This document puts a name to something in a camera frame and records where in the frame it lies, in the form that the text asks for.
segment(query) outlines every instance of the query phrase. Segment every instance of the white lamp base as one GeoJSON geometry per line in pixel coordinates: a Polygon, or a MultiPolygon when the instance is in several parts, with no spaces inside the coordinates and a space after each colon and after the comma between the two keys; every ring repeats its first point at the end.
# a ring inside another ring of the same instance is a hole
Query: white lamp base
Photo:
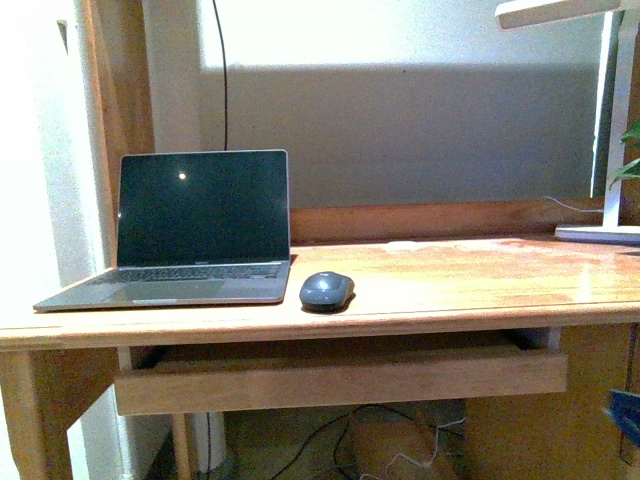
{"type": "Polygon", "coordinates": [[[617,245],[640,245],[640,227],[617,226],[573,226],[556,227],[556,238],[573,242],[613,243],[617,245]]]}

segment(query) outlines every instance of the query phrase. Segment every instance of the laptop screen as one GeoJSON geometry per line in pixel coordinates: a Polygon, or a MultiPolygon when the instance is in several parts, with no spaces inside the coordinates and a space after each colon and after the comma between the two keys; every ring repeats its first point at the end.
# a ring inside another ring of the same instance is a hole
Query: laptop screen
{"type": "Polygon", "coordinates": [[[284,150],[122,159],[118,266],[287,259],[284,150]]]}

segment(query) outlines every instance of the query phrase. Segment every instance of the green plant leaf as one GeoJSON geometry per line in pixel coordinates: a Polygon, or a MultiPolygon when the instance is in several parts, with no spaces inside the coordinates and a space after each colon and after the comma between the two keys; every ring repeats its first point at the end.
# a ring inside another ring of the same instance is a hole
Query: green plant leaf
{"type": "Polygon", "coordinates": [[[634,178],[640,178],[640,158],[636,158],[632,162],[627,163],[622,168],[619,168],[611,175],[611,186],[621,180],[631,180],[634,178]]]}
{"type": "Polygon", "coordinates": [[[623,142],[627,142],[628,140],[632,139],[640,139],[640,118],[633,122],[631,128],[624,132],[622,134],[622,137],[620,137],[620,140],[622,140],[623,142]]]}

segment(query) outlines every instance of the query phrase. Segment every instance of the desk leg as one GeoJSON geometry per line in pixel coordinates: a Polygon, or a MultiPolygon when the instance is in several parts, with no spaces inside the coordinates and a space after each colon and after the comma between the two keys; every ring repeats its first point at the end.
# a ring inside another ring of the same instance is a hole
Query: desk leg
{"type": "Polygon", "coordinates": [[[614,478],[620,433],[602,413],[610,388],[624,388],[629,325],[570,327],[566,393],[467,400],[469,478],[614,478]]]}
{"type": "Polygon", "coordinates": [[[178,480],[191,480],[198,471],[193,415],[177,413],[172,419],[178,480]]]}
{"type": "Polygon", "coordinates": [[[113,349],[0,353],[11,452],[24,480],[72,477],[67,430],[112,383],[113,349]]]}

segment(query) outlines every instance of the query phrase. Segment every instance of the laptop trackpad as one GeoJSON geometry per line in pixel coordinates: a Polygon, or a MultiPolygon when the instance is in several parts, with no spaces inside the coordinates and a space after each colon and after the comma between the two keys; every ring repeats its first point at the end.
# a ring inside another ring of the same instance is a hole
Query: laptop trackpad
{"type": "Polygon", "coordinates": [[[224,285],[224,280],[131,283],[109,297],[109,300],[195,300],[216,298],[222,285],[224,285]]]}

